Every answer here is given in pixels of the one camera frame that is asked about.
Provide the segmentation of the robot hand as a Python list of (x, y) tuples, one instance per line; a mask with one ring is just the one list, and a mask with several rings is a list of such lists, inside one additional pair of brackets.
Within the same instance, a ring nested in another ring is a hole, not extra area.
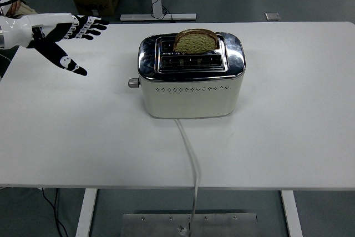
[(108, 21), (99, 17), (71, 13), (31, 14), (17, 19), (2, 16), (1, 49), (15, 46), (35, 49), (57, 67), (86, 76), (87, 71), (57, 43), (63, 39), (92, 40), (108, 25)]

